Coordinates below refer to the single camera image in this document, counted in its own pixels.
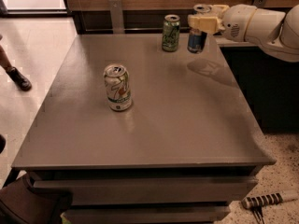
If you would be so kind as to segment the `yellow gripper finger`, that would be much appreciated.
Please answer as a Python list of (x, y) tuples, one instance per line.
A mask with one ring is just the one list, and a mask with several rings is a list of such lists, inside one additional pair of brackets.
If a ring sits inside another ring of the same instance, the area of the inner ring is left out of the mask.
[(224, 30), (222, 19), (217, 15), (189, 15), (188, 24), (193, 29), (211, 35)]
[(213, 5), (211, 13), (217, 17), (222, 17), (229, 8), (230, 7), (228, 5)]

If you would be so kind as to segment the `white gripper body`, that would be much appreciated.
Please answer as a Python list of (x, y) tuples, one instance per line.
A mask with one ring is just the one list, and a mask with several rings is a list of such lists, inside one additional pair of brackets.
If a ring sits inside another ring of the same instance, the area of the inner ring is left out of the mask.
[(222, 35), (235, 42), (244, 42), (245, 34), (251, 17), (257, 7), (248, 5), (236, 5), (230, 7), (223, 15), (225, 30)]

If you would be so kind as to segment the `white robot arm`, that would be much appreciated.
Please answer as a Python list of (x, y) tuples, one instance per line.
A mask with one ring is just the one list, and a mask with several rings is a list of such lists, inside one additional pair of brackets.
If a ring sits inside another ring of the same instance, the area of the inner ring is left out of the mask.
[(249, 5), (208, 6), (188, 16), (191, 28), (234, 42), (249, 42), (264, 53), (289, 63), (299, 62), (299, 6), (288, 13)]

